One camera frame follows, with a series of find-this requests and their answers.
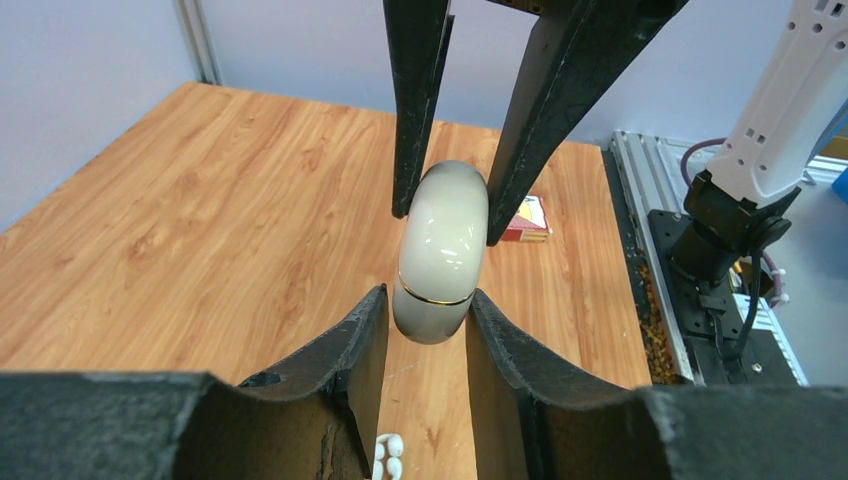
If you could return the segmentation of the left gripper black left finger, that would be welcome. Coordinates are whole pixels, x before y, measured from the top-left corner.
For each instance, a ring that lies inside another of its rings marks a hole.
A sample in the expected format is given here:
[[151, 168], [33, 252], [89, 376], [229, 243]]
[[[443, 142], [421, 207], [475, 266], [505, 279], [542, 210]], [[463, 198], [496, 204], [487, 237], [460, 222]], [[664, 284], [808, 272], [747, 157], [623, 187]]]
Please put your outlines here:
[[388, 340], [372, 288], [336, 325], [238, 385], [208, 372], [8, 372], [5, 479], [364, 479]]

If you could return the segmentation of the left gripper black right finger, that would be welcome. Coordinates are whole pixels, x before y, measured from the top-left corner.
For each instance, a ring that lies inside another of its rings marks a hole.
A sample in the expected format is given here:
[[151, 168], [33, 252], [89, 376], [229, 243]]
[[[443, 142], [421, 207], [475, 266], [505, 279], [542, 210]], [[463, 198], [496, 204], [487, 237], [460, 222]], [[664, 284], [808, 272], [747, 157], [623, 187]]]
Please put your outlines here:
[[835, 387], [627, 390], [514, 325], [483, 291], [466, 323], [481, 479], [843, 479]]

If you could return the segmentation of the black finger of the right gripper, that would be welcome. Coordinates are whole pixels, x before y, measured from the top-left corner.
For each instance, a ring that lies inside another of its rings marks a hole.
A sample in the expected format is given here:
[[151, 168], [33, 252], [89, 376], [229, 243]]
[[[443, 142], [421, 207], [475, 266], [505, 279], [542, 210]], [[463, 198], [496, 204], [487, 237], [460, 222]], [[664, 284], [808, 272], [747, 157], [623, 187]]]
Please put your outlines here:
[[683, 6], [677, 0], [544, 2], [487, 182], [488, 245], [501, 240], [559, 145]]
[[385, 1], [396, 107], [391, 213], [400, 219], [422, 177], [454, 16], [450, 2]]

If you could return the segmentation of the white earbud charging case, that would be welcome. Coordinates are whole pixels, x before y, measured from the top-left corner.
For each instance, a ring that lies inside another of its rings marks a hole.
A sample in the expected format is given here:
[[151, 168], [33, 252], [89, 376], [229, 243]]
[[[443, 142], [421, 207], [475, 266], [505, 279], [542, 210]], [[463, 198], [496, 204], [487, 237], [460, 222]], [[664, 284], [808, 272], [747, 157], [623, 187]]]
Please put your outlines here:
[[489, 198], [471, 164], [439, 162], [414, 194], [400, 245], [392, 312], [409, 340], [452, 337], [476, 292], [487, 244]]

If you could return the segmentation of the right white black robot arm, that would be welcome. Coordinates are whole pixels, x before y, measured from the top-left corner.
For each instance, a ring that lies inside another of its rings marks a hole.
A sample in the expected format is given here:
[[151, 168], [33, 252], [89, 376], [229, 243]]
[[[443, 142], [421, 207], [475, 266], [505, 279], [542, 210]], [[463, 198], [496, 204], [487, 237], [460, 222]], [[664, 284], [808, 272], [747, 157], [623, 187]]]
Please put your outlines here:
[[[521, 1], [531, 31], [488, 180], [495, 245], [559, 144], [681, 8], [679, 1]], [[417, 191], [454, 18], [446, 1], [383, 5], [397, 111], [392, 213]], [[847, 98], [847, 5], [796, 1], [736, 126], [687, 194], [671, 257], [717, 282], [787, 230], [810, 155]]]

